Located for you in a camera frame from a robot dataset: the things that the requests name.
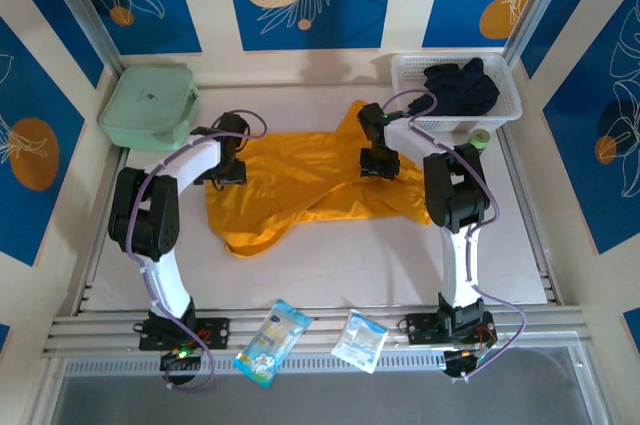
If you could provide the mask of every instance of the snack package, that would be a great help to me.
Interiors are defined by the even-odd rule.
[[[357,310],[351,310],[331,354],[367,373],[373,373],[387,335],[389,330],[385,327]]]
[[[311,317],[284,300],[278,300],[233,364],[249,378],[268,388],[276,369],[312,321]]]

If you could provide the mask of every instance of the yellow cloth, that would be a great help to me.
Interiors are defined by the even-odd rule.
[[[270,133],[247,144],[239,158],[247,183],[219,192],[207,183],[207,215],[229,252],[243,257],[273,246],[295,224],[406,215],[431,219],[422,170],[400,156],[395,180],[360,177],[360,149],[369,142],[356,101],[335,132]]]

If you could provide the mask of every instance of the white plastic basket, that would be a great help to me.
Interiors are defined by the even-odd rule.
[[[442,63],[466,65],[472,58],[479,57],[484,62],[486,73],[496,84],[500,95],[495,106],[486,115],[478,117],[424,117],[416,119],[416,125],[431,132],[470,131],[475,128],[495,130],[509,120],[522,115],[522,104],[516,84],[502,55],[487,52],[468,53],[409,53],[398,54],[391,60],[391,80],[394,94],[411,88],[424,88],[427,78],[424,69]],[[418,95],[407,94],[398,97],[398,109],[406,110]]]

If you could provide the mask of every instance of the white mat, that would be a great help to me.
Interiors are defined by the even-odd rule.
[[[210,125],[225,110],[248,108],[263,115],[270,131],[331,131],[353,100],[382,104],[390,94],[390,87],[377,86],[210,89],[203,91],[197,123]],[[432,152],[401,123],[392,124],[388,138],[392,147],[418,164]],[[132,151],[127,164],[144,168],[163,156]],[[357,163],[357,157],[349,158]],[[480,234],[480,286],[516,303],[546,303],[495,136],[482,164],[503,215]],[[204,187],[192,186],[181,196],[180,226],[178,263],[200,309],[270,307],[276,298],[299,307],[437,304],[442,252],[435,225],[424,227],[403,217],[301,224],[267,252],[239,259],[224,250],[222,240],[208,227]],[[90,285],[83,310],[149,307],[135,265],[108,238]]]

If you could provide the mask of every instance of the green box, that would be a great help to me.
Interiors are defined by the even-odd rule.
[[[200,108],[193,73],[180,66],[128,67],[100,116],[100,126],[120,147],[175,150]]]

